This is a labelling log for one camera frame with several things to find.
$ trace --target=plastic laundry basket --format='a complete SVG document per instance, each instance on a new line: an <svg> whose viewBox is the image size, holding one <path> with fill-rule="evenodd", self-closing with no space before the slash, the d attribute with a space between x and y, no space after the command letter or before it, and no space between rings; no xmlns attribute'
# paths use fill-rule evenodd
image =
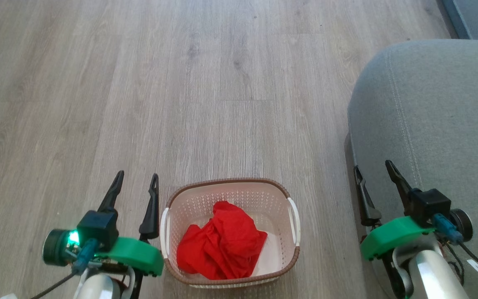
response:
<svg viewBox="0 0 478 299"><path fill-rule="evenodd" d="M268 237L252 276L209 280L178 268L176 248L188 226L204 226L213 216L213 206L226 200L242 208L258 230ZM225 179L188 185L167 202L161 216L161 253L165 267L180 282L197 288L235 288L276 280L289 271L300 253L300 217L285 188L268 179Z"/></svg>

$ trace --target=wooden floor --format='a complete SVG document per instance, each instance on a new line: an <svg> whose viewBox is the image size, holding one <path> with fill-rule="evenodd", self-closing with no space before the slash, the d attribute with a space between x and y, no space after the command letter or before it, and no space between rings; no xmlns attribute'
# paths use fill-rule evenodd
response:
<svg viewBox="0 0 478 299"><path fill-rule="evenodd" d="M302 219L300 259L273 284L226 294L165 274L141 299L382 297L358 247L347 104L380 49L448 37L434 0L0 0L0 297L69 273L44 265L44 239L121 169L125 236L154 172L161 203L192 182L271 178Z"/></svg>

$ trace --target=gray sofa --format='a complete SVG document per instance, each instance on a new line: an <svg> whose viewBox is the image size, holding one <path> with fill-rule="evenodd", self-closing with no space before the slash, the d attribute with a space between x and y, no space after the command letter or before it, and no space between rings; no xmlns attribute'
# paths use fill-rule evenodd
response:
<svg viewBox="0 0 478 299"><path fill-rule="evenodd" d="M406 42L379 53L349 105L354 163L383 222L403 216L385 169L392 160L413 187L436 188L470 216L478 256L478 41ZM478 298L478 272L464 261L464 288Z"/></svg>

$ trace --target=basket handle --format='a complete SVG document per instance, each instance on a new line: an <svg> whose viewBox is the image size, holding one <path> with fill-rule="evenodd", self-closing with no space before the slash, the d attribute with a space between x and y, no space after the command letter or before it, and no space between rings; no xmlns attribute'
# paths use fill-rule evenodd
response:
<svg viewBox="0 0 478 299"><path fill-rule="evenodd" d="M163 256L164 259L167 259L169 254L171 254L171 247L169 245L170 242L171 242L171 219L169 218L169 208L165 208L165 210L163 211L163 214L161 215L161 223L160 223L160 246L161 246L161 255Z"/></svg>
<svg viewBox="0 0 478 299"><path fill-rule="evenodd" d="M289 218L290 218L290 230L293 233L293 241L296 246L300 246L300 215L298 215L298 208L296 208L296 204L290 197L287 197L287 201L289 201Z"/></svg>

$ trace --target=black cable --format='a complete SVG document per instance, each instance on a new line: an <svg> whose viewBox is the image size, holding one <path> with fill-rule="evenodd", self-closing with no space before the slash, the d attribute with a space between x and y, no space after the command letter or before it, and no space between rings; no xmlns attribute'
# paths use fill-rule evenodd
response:
<svg viewBox="0 0 478 299"><path fill-rule="evenodd" d="M478 263L478 257L476 257L476 255L473 254L473 252L471 252L471 251L466 247L466 245L464 245L463 242L459 242L458 244L462 247L462 249L463 249L474 261L476 261L476 262Z"/></svg>
<svg viewBox="0 0 478 299"><path fill-rule="evenodd" d="M455 262L447 262L447 263L452 265L453 268L455 268L455 273L457 273L457 276L460 277L461 276L461 271L458 269L457 263L455 263Z"/></svg>
<svg viewBox="0 0 478 299"><path fill-rule="evenodd" d="M62 280L60 280L59 282L53 284L52 286L48 287L45 291L41 292L40 294L32 297L31 299L38 299L38 298L42 298L44 297L45 295L47 295L47 293L51 292L52 290L54 290L55 288L61 286L61 284L63 284L64 282L70 280L73 276L75 276L76 273L73 272L71 274L69 274L68 276L62 278Z"/></svg>
<svg viewBox="0 0 478 299"><path fill-rule="evenodd" d="M464 285L464 265L462 264L462 261L459 259L459 257L457 256L457 254L455 253L453 248L451 248L451 246L448 243L445 243L445 244L446 244L447 249L449 250L449 252L457 260L458 265L461 267L461 272L460 273L457 272L457 274L458 274L458 277L461 279L461 286L463 286Z"/></svg>

